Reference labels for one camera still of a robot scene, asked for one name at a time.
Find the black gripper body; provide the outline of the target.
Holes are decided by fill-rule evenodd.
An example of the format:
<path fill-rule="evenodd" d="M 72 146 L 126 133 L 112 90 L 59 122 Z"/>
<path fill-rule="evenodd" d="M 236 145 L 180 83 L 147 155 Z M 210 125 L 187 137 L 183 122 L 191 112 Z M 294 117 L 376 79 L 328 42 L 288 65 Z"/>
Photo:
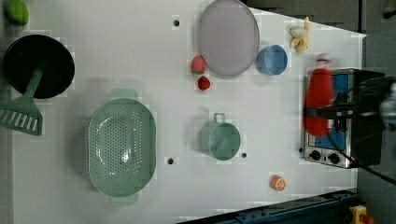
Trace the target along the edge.
<path fill-rule="evenodd" d="M 354 105 L 352 118 L 380 118 L 386 129 L 395 131 L 396 99 L 395 77 L 375 77 L 363 81 L 357 90 L 357 98 L 352 103 L 336 103 Z"/>

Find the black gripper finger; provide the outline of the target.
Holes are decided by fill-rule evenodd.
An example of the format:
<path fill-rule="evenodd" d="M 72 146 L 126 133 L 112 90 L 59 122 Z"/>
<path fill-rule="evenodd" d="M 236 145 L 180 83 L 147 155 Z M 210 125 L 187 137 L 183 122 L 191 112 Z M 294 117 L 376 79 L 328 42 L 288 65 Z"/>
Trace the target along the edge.
<path fill-rule="evenodd" d="M 305 107 L 304 116 L 320 119 L 351 119 L 354 115 L 353 110 L 354 105 L 351 104 Z"/>

